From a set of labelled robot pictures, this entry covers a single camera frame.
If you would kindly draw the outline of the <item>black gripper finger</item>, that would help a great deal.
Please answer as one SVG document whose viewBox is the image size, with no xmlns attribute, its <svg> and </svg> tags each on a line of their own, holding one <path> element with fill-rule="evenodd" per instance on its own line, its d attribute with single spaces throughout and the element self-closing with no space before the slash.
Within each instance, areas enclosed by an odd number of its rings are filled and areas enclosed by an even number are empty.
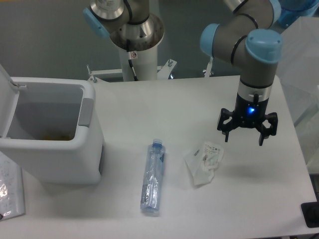
<svg viewBox="0 0 319 239">
<path fill-rule="evenodd" d="M 225 136 L 225 142 L 228 142 L 230 131 L 237 128 L 236 120 L 237 118 L 234 111 L 231 112 L 226 108 L 221 109 L 217 124 L 217 130 L 221 131 L 222 134 Z"/>
<path fill-rule="evenodd" d="M 265 139 L 269 136 L 275 136 L 278 127 L 278 115 L 277 113 L 269 113 L 263 115 L 255 122 L 255 129 L 260 133 L 259 145 L 262 146 Z"/>
</svg>

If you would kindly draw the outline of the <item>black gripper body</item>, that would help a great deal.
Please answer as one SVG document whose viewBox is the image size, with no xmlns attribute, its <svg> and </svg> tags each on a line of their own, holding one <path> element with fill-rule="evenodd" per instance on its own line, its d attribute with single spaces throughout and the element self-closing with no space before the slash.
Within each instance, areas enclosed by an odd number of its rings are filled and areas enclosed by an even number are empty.
<svg viewBox="0 0 319 239">
<path fill-rule="evenodd" d="M 233 128 L 265 128 L 263 122 L 266 120 L 268 101 L 267 99 L 254 104 L 237 94 L 231 120 Z"/>
</svg>

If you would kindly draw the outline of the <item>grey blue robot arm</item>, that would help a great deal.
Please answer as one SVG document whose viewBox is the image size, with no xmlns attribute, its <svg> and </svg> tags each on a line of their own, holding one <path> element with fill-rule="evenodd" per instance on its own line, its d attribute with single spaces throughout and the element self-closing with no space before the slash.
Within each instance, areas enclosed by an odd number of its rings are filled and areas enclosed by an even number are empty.
<svg viewBox="0 0 319 239">
<path fill-rule="evenodd" d="M 241 70 L 235 108 L 221 110 L 217 129 L 228 136 L 239 127 L 254 128 L 262 144 L 278 127 L 277 114 L 267 114 L 266 108 L 282 54 L 283 39 L 271 30 L 281 5 L 277 0 L 228 0 L 226 5 L 234 19 L 208 25 L 200 37 L 203 53 Z M 83 16 L 97 36 L 118 48 L 125 81 L 159 79 L 158 45 L 164 28 L 150 12 L 149 1 L 93 0 Z"/>
</svg>

